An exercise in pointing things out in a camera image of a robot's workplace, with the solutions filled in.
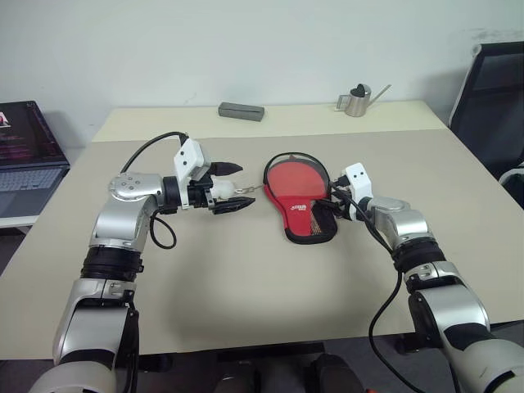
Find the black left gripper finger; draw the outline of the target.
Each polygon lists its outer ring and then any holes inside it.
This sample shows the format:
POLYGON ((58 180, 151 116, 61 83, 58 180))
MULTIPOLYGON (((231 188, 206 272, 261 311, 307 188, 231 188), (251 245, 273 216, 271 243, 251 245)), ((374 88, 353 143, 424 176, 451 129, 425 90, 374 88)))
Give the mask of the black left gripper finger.
POLYGON ((214 205, 210 207, 210 211, 214 215, 233 213, 233 212, 237 212, 239 210, 247 208, 248 206, 252 205, 254 202, 255 202, 255 198, 253 197, 236 196, 236 197, 229 198, 225 201, 215 202, 214 205))
POLYGON ((223 177, 243 171, 240 165, 231 162, 216 161, 210 164, 210 175, 223 177))

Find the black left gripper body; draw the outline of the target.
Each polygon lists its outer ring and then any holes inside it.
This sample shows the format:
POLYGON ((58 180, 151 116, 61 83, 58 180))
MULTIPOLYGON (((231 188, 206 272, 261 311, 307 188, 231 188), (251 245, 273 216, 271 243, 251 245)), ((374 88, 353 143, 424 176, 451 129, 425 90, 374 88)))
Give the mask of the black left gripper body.
POLYGON ((194 208, 215 208, 215 199, 212 197, 211 188, 214 186, 211 175, 215 173, 216 164, 210 163, 209 167, 194 169, 190 174, 187 186, 189 205, 194 208))

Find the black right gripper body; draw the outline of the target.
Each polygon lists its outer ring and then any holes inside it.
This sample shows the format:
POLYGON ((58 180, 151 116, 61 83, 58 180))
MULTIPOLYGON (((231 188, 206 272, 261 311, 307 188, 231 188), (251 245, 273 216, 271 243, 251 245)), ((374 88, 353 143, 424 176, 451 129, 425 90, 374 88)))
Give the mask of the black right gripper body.
POLYGON ((341 201, 344 204, 344 216, 342 219, 349 221, 362 221, 361 214, 359 213, 359 206, 350 192, 346 192, 346 201, 341 201))

